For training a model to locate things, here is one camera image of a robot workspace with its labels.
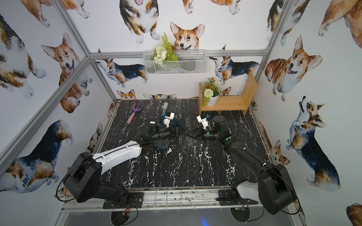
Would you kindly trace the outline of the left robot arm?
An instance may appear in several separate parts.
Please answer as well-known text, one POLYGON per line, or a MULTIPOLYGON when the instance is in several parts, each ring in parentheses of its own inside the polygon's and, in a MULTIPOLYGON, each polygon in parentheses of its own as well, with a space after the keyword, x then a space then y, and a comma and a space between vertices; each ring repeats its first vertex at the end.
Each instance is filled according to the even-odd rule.
POLYGON ((62 179, 62 183, 81 203, 92 198, 126 205, 130 202, 128 190, 121 184, 112 184, 101 180, 109 169, 140 156, 148 145, 158 149, 167 149, 176 136, 181 135, 186 127, 172 124, 144 126, 142 131, 129 142, 96 154, 81 153, 62 179))

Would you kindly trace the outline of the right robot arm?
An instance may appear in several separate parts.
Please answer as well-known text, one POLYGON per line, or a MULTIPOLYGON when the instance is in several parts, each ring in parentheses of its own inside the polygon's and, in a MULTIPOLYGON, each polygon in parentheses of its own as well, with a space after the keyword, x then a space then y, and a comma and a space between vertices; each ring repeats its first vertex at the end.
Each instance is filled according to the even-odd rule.
POLYGON ((282 211, 298 200, 288 170, 274 165, 251 151, 242 141, 229 132, 226 119, 217 115, 212 122, 204 115, 197 116, 202 126, 192 130, 188 136, 193 139, 216 140, 221 147, 245 165, 256 182, 244 181, 233 189, 237 197, 261 203, 272 215, 282 211))

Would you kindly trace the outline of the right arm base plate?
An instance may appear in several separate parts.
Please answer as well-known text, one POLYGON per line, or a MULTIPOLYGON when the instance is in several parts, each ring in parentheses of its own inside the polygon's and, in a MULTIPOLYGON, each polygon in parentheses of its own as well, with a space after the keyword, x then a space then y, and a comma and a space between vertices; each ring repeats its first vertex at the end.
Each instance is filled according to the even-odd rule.
POLYGON ((255 204, 258 204, 257 201, 242 198, 237 193, 237 191, 235 189, 219 190, 218 191, 218 197, 216 198, 216 201, 218 201, 221 206, 243 205, 243 204, 255 205, 255 204))

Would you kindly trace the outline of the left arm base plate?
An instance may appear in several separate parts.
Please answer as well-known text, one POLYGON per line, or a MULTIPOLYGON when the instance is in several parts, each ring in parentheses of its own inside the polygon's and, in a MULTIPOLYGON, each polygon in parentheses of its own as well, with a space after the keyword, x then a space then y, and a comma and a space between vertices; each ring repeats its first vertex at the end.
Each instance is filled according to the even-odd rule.
POLYGON ((106 200, 103 204, 103 209, 121 209, 130 207, 141 208, 143 198, 143 192, 130 192, 128 194, 122 195, 121 198, 116 201, 106 200))

